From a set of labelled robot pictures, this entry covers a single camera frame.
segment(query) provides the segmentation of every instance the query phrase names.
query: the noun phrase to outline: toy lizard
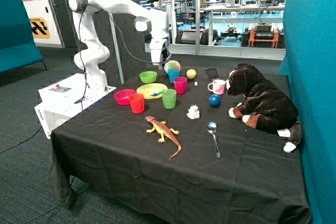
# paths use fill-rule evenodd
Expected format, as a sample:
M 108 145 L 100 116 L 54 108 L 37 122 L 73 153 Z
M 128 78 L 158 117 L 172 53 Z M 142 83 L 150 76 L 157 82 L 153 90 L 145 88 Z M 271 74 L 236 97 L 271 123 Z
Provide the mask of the toy lizard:
M 159 134 L 161 134 L 161 138 L 158 140 L 158 142 L 160 144 L 164 143 L 164 136 L 168 137 L 171 141 L 173 141 L 176 145 L 177 145 L 177 152 L 175 152 L 170 158 L 169 160 L 177 155 L 180 150 L 181 150 L 181 145 L 180 143 L 178 142 L 178 140 L 176 139 L 176 137 L 173 135 L 174 134 L 179 134 L 179 131 L 176 131 L 174 129 L 168 129 L 168 127 L 165 125 L 166 122 L 162 121 L 162 122 L 158 122 L 157 120 L 155 120 L 154 117 L 148 115 L 146 116 L 146 120 L 148 122 L 150 122 L 151 124 L 153 124 L 153 128 L 152 129 L 148 129 L 146 132 L 148 133 L 152 133 L 153 131 L 157 131 Z

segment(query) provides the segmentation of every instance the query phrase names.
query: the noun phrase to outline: spoon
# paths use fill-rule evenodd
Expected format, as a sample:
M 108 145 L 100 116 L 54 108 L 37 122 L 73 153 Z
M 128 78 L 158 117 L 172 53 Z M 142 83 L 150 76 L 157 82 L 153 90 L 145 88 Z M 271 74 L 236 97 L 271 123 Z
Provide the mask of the spoon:
M 218 150 L 218 146 L 217 146 L 217 141 L 216 141 L 216 131 L 217 131 L 217 125 L 214 122 L 209 122 L 207 125 L 207 129 L 209 131 L 210 134 L 212 134 L 212 136 L 214 137 L 214 144 L 215 144 L 215 151 L 216 151 L 216 156 L 220 157 L 220 153 Z

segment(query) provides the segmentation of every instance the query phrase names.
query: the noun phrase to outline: yellow sign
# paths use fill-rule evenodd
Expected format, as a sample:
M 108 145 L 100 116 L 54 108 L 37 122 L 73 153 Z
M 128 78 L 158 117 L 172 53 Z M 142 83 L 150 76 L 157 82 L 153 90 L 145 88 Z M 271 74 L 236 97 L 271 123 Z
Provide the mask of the yellow sign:
M 43 18 L 30 18 L 29 20 L 34 39 L 50 39 L 48 25 Z

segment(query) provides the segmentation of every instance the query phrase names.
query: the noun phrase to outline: yellow plate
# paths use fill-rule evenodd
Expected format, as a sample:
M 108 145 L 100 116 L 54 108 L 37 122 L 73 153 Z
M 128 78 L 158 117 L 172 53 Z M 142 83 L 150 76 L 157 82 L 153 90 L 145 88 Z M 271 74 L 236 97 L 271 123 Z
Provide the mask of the yellow plate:
M 156 99 L 156 98 L 160 98 L 162 95 L 158 94 L 152 97 L 151 94 L 159 92 L 161 91 L 161 89 L 167 90 L 168 87 L 160 83 L 150 83 L 150 84 L 146 84 L 141 87 L 138 87 L 136 92 L 143 94 L 145 99 Z

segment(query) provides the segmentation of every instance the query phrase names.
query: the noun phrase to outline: black spatula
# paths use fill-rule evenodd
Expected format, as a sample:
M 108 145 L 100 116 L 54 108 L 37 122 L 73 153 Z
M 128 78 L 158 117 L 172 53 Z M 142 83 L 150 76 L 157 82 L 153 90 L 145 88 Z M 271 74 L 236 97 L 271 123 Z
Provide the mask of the black spatula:
M 212 80 L 218 80 L 219 79 L 219 76 L 218 76 L 218 73 L 217 73 L 217 69 L 215 68 L 207 68 L 205 70 L 206 72 L 206 75 Z

